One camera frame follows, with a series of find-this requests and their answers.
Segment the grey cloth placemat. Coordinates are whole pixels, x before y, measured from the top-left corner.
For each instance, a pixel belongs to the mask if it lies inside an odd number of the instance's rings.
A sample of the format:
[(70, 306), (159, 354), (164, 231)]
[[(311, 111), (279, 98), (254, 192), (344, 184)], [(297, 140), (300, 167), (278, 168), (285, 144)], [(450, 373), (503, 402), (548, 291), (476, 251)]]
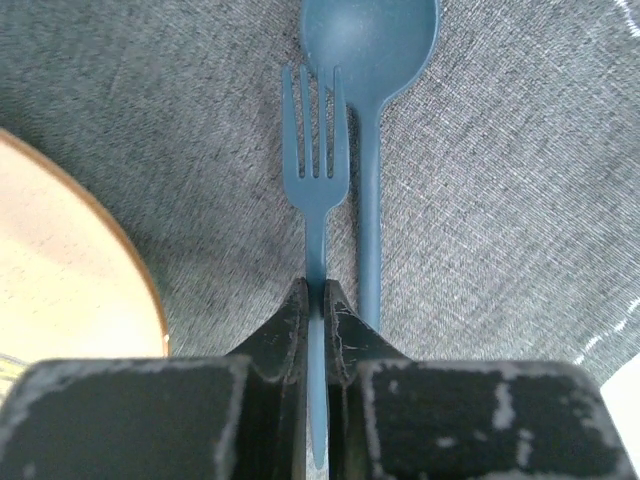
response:
[[(111, 212), (176, 355), (219, 355), (304, 269), (281, 180), (296, 1), (5, 1), (1, 124)], [(639, 5), (446, 1), (382, 123), (382, 333), (417, 359), (639, 351)]]

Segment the blue plastic spoon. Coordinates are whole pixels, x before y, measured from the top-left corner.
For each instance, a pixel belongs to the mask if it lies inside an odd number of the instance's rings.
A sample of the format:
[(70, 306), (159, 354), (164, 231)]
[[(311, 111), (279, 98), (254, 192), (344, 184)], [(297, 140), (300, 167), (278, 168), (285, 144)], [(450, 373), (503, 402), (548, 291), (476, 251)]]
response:
[(358, 303), (372, 329), (381, 318), (381, 115), (413, 85), (435, 50), (441, 5), (434, 0), (305, 1), (300, 39), (314, 73), (341, 70), (358, 120)]

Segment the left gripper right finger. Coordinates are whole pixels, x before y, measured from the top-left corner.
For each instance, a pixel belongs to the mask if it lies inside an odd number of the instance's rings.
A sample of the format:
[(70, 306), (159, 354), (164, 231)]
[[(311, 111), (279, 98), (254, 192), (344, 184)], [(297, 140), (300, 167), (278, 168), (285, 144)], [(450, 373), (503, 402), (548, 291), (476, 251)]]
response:
[(324, 294), (333, 479), (633, 479), (586, 372), (554, 361), (418, 361)]

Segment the beige bird pattern plate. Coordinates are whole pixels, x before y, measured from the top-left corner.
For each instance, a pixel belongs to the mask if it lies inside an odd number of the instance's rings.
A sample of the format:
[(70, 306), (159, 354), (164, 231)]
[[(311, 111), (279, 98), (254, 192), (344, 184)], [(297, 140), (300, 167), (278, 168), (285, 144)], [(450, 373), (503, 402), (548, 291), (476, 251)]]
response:
[(1, 387), (54, 358), (168, 355), (149, 270), (78, 182), (1, 132)]

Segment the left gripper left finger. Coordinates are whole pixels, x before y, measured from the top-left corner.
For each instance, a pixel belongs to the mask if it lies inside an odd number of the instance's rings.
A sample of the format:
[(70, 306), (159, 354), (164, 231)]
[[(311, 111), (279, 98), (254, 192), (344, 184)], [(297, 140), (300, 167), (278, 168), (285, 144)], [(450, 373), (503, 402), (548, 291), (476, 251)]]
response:
[(31, 366), (1, 409), (5, 479), (302, 479), (309, 297), (216, 357)]

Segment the blue plastic fork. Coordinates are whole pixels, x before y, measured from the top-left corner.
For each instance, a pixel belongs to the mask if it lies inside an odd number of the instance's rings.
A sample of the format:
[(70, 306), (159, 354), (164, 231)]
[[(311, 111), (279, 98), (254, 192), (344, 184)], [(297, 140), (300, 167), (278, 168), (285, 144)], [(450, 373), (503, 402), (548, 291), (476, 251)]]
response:
[(296, 105), (291, 68), (282, 69), (283, 184), (289, 202), (305, 221), (305, 270), (309, 294), (307, 388), (315, 467), (325, 465), (328, 400), (325, 360), (324, 288), (326, 222), (346, 198), (350, 182), (348, 114), (341, 71), (321, 70), (317, 78), (319, 152), (313, 155), (309, 74), (300, 67), (304, 161), (299, 161)]

